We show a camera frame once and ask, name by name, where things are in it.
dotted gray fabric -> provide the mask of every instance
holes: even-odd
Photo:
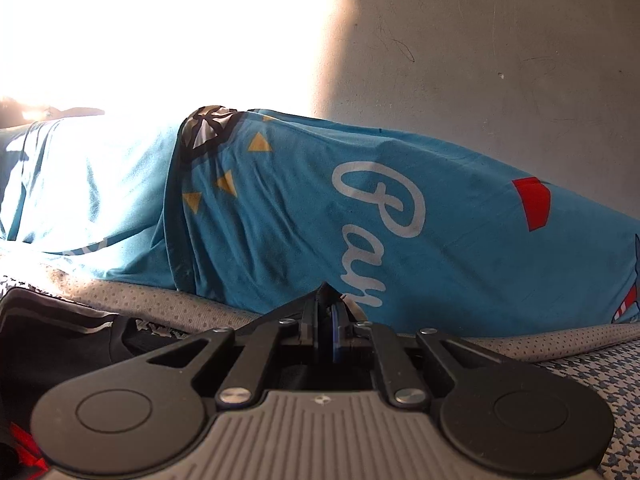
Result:
[[[583,354],[637,337],[640,337],[640,323],[606,324],[519,337],[470,337],[466,340],[519,361],[539,362]]]
[[[640,480],[640,339],[540,363],[589,386],[607,401],[616,429],[599,471],[606,480]]]
[[[71,276],[10,254],[0,254],[0,276],[10,276],[63,300],[190,333],[216,326],[239,328],[258,317],[253,312],[175,290]]]

metal rivet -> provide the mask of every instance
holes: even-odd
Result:
[[[251,399],[251,392],[242,386],[236,386],[225,388],[220,392],[218,398],[225,404],[242,404]]]
[[[396,391],[396,400],[401,404],[420,404],[427,398],[427,394],[419,388],[403,388]]]
[[[324,406],[325,404],[328,404],[329,402],[331,402],[331,397],[325,394],[318,395],[317,397],[314,397],[314,402],[316,404],[320,404],[321,406]]]

small logo emblem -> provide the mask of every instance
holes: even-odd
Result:
[[[316,404],[320,404],[320,406],[324,406],[325,404],[331,402],[331,397],[325,394],[318,395],[317,397],[314,397],[314,402]]]

black plastic bracket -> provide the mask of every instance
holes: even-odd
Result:
[[[334,363],[340,363],[350,348],[349,339],[353,337],[353,324],[345,304],[338,300],[331,306],[333,332]]]
[[[470,459],[548,478],[600,463],[613,417],[594,391],[434,329],[417,339],[427,384],[444,395],[440,429]]]
[[[262,395],[262,382],[276,345],[280,339],[297,334],[298,322],[291,318],[256,328],[216,394],[218,407],[238,410],[255,404]]]
[[[95,475],[150,469],[180,453],[207,417],[191,386],[234,343],[209,330],[60,384],[33,410],[31,431],[49,460]]]
[[[373,347],[378,381],[387,402],[402,410],[424,410],[430,396],[398,336],[387,325],[360,321],[353,326],[356,335]]]

yellow triangle print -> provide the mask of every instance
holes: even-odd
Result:
[[[231,170],[227,171],[223,176],[216,180],[216,186],[224,189],[227,193],[237,197],[236,186],[234,186],[234,178],[231,176]]]
[[[260,132],[255,134],[254,140],[249,144],[250,152],[272,152],[270,144],[267,142],[267,139],[264,138],[264,135]]]
[[[183,193],[182,198],[189,206],[189,209],[193,211],[193,214],[198,212],[198,206],[200,205],[200,198],[202,193]]]

